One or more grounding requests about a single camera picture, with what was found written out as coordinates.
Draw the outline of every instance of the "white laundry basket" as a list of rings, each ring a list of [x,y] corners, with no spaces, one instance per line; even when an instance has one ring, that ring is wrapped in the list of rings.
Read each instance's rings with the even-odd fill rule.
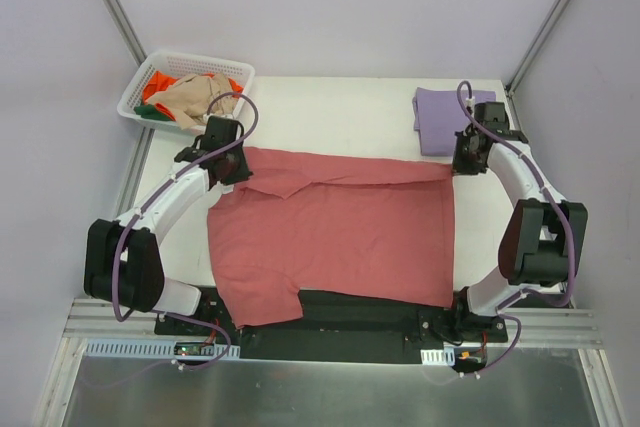
[[[145,60],[136,75],[127,86],[120,102],[118,102],[118,113],[123,117],[134,119],[146,127],[153,129],[181,130],[175,122],[163,122],[160,120],[143,119],[136,114],[133,109],[142,102],[142,91],[157,71],[171,77],[183,77],[188,74],[223,73],[232,78],[244,87],[243,94],[248,95],[249,89],[255,76],[255,69],[249,64],[234,62],[232,60],[216,59],[202,55],[180,54],[159,50],[154,52]],[[233,109],[233,117],[237,118],[244,106],[244,99],[238,99],[236,107]],[[191,132],[198,135],[204,132],[204,126],[195,126],[184,132]]]

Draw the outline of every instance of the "green cloth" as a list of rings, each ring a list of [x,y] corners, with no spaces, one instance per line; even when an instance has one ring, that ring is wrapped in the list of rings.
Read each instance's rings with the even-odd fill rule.
[[[161,120],[161,121],[171,121],[166,115],[156,109],[155,105],[151,104],[140,104],[137,107],[133,108],[133,111],[138,114],[143,119],[147,120]]]

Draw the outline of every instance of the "purple cloth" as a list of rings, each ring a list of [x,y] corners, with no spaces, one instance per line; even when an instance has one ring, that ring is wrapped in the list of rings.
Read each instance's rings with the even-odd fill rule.
[[[494,102],[496,93],[474,90],[476,103]],[[455,91],[416,89],[413,98],[416,120],[413,130],[420,136],[422,155],[451,157],[456,147],[455,132],[464,130],[469,123],[460,109]]]

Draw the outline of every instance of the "white table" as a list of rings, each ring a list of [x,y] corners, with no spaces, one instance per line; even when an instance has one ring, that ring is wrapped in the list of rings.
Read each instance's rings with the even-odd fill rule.
[[[454,90],[454,79],[375,79],[257,77],[250,97],[260,122],[245,145],[349,155],[425,160],[413,130],[411,100],[416,87]],[[499,80],[473,80],[478,90],[496,92],[505,102]],[[245,106],[240,120],[250,126],[253,113]],[[156,131],[144,166],[136,202],[169,170],[174,156],[193,137]],[[429,159],[450,162],[451,159]],[[512,207],[497,177],[454,177],[456,239],[454,288],[481,280],[497,262],[497,250]],[[165,275],[194,285],[215,285],[207,242],[207,211],[219,190],[192,205],[160,246]]]

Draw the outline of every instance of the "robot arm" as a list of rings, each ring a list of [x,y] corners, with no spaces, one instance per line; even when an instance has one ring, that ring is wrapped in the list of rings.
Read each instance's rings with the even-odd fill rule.
[[[112,301],[112,276],[116,246],[134,216],[137,221],[125,240],[120,257],[119,304],[141,312],[151,310],[191,316],[201,306],[201,291],[189,284],[166,278],[159,245],[167,232],[197,199],[221,182],[231,185],[251,176],[242,143],[210,158],[210,154],[236,141],[241,124],[236,120],[210,117],[202,136],[176,157],[169,174],[159,184],[172,181],[169,189],[154,189],[134,208],[114,221],[99,219],[89,229],[84,290],[92,297]],[[180,175],[194,161],[197,167]],[[152,200],[149,209],[144,205]]]
[[[565,232],[558,215],[542,193],[535,169],[548,194],[559,204],[573,231],[576,272],[587,223],[587,210],[568,202],[549,184],[531,156],[528,140],[510,130],[504,104],[487,102],[475,106],[474,119],[517,151],[475,128],[473,124],[456,133],[454,173],[476,175],[492,170],[505,188],[514,207],[498,250],[498,266],[478,284],[463,291],[466,308],[481,316],[495,316],[501,302],[514,293],[539,290],[565,282],[569,259]]]

